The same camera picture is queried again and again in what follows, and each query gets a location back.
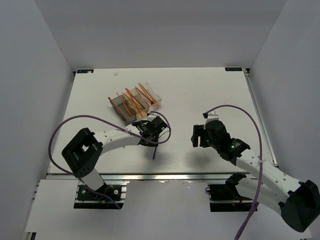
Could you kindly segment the orange yellow fork bottom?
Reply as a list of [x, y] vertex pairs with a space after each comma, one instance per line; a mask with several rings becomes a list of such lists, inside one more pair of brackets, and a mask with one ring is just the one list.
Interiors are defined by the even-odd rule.
[[157, 101], [153, 98], [153, 96], [149, 93], [149, 91], [141, 83], [138, 83], [138, 84], [141, 87], [141, 89], [150, 97], [150, 99], [152, 99], [154, 103], [156, 103]]

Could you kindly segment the orange plastic knife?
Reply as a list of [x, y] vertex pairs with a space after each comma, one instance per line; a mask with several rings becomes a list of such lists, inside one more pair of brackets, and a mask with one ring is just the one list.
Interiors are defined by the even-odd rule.
[[128, 104], [136, 113], [140, 113], [143, 111], [138, 107], [138, 104], [127, 93], [122, 92], [122, 95], [126, 98]]

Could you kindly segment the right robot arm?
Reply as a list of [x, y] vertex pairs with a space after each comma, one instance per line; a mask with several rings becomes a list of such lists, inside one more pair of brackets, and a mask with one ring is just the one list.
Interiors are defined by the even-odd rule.
[[195, 148], [213, 148], [223, 160], [254, 176], [250, 179], [244, 173], [235, 172], [224, 186], [211, 185], [209, 193], [214, 199], [254, 199], [261, 182], [257, 202], [278, 213], [293, 230], [303, 233], [320, 215], [320, 193], [314, 182], [302, 182], [262, 162], [247, 143], [230, 137], [221, 121], [194, 125], [191, 142]]

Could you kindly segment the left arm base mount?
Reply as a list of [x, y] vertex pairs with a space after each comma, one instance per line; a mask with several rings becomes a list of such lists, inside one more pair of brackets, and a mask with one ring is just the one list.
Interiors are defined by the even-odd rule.
[[107, 182], [98, 190], [90, 191], [83, 183], [76, 189], [73, 208], [87, 210], [120, 210], [126, 199], [127, 183]]

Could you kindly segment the blue plastic knife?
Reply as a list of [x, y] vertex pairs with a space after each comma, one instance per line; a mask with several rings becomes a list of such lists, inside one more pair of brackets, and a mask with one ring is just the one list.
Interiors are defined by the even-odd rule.
[[142, 109], [146, 109], [146, 107], [143, 105], [143, 103], [138, 98], [135, 98], [135, 100], [139, 103], [139, 105], [142, 107]]

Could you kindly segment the orange plastic fork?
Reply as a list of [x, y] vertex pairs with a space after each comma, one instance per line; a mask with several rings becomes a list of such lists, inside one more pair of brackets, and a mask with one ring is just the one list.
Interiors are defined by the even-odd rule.
[[141, 84], [138, 83], [139, 87], [135, 87], [136, 90], [142, 95], [144, 96], [151, 105], [155, 104], [157, 101], [152, 97], [152, 95], [148, 92], [148, 90]]

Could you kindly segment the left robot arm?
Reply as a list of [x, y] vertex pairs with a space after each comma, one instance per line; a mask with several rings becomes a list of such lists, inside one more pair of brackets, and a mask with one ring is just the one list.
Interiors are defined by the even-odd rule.
[[159, 116], [134, 121], [124, 130], [93, 132], [83, 128], [61, 154], [73, 175], [89, 187], [90, 196], [99, 200], [107, 193], [107, 185], [96, 170], [100, 156], [127, 146], [157, 147], [161, 133], [168, 128]]

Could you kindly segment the red plastic fork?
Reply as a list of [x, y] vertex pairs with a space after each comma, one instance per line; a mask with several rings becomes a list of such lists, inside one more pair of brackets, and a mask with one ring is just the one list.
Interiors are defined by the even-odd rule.
[[138, 87], [134, 87], [143, 97], [145, 97], [149, 102], [150, 102], [150, 104], [151, 105], [153, 105], [155, 102], [151, 99], [151, 98], [149, 98], [143, 91], [141, 91]]

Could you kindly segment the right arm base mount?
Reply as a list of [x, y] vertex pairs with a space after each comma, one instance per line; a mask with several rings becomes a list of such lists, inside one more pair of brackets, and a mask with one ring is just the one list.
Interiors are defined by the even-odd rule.
[[241, 196], [236, 190], [240, 180], [246, 177], [244, 173], [236, 172], [222, 184], [209, 184], [205, 192], [209, 195], [210, 211], [212, 213], [249, 212], [253, 200]]

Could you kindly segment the red plastic knife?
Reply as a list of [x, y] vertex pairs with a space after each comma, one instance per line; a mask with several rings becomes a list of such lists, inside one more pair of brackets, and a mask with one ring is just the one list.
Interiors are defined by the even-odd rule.
[[137, 108], [140, 108], [141, 110], [144, 110], [139, 103], [136, 101], [136, 97], [131, 93], [131, 91], [128, 88], [125, 88], [126, 92], [129, 94], [129, 96], [137, 103]]

